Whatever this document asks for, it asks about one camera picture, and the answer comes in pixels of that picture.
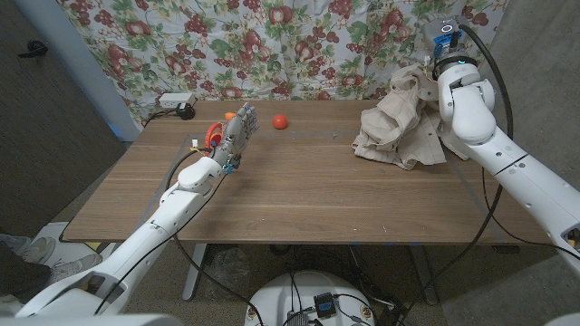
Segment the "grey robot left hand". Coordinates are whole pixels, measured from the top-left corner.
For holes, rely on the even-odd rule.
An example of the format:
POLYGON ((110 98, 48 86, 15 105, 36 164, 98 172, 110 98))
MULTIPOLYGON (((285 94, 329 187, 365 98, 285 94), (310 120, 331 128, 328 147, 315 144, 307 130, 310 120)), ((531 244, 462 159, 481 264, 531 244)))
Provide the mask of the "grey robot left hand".
POLYGON ((210 157, 223 169, 238 169, 242 153, 258 128, 256 108, 246 102, 227 123, 222 140, 210 157))

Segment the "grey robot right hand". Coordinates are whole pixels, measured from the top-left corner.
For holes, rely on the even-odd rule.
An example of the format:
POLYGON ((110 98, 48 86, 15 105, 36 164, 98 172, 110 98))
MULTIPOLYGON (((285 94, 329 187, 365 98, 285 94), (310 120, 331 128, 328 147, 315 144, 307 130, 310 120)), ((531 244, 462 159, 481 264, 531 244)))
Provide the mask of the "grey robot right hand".
POLYGON ((436 18, 424 24, 421 28, 423 42, 430 51, 430 58, 433 63, 447 59, 451 56, 467 56, 468 36, 459 28, 461 24, 468 21, 464 17, 450 16, 436 18), (451 47, 453 34, 458 33, 457 45, 451 47))

